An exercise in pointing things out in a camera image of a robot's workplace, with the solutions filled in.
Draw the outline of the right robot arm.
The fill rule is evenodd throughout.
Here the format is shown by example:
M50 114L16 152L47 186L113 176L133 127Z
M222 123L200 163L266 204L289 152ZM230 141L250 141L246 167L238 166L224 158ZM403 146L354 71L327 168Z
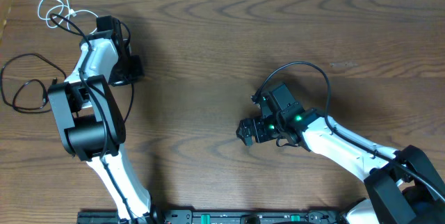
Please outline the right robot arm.
M352 173L368 198L340 214L343 223L443 223L444 181L427 155L374 143L338 125L317 109L304 109L285 84L252 98L261 115L239 122L245 145L285 139Z

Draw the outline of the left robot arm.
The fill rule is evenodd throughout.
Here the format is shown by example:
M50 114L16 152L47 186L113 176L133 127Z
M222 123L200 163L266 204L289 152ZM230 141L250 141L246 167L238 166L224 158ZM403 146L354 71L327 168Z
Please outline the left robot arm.
M49 102L65 150L87 163L111 194L119 223L154 223L149 191L127 156L125 123L111 87L133 86L143 77L140 57L131 53L128 27L112 16L98 17L97 30L79 28L81 55L64 82L49 87Z

